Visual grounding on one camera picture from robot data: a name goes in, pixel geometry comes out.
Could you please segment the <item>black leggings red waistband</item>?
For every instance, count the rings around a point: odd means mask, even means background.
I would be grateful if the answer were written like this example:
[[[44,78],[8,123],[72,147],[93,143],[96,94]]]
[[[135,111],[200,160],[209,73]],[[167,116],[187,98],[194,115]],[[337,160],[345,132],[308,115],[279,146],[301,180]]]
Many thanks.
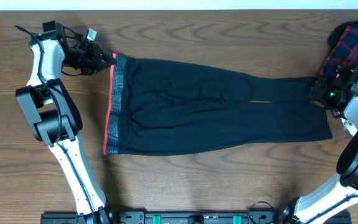
[[[314,79],[261,78],[191,63],[114,54],[105,155],[177,156],[250,143],[332,138]]]

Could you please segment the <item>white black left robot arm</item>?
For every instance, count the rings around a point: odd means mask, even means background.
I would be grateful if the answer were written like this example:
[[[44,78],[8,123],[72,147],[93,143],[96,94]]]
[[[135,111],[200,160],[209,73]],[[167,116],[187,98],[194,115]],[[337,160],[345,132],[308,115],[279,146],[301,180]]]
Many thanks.
[[[95,43],[96,31],[73,34],[76,45],[57,28],[31,33],[34,55],[32,74],[26,86],[16,91],[16,100],[36,140],[46,145],[57,159],[71,189],[76,215],[42,216],[51,223],[119,223],[108,205],[106,194],[91,171],[82,144],[83,122],[78,108],[65,88],[63,67],[93,74],[112,64],[112,59]]]

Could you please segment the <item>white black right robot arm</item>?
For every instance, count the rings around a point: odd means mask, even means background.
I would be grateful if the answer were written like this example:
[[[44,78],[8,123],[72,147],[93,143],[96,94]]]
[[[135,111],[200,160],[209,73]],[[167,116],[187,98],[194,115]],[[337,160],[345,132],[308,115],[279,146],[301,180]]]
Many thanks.
[[[344,110],[358,124],[358,96]],[[294,199],[277,215],[275,223],[324,223],[358,203],[358,128],[339,157],[336,174],[308,195]]]

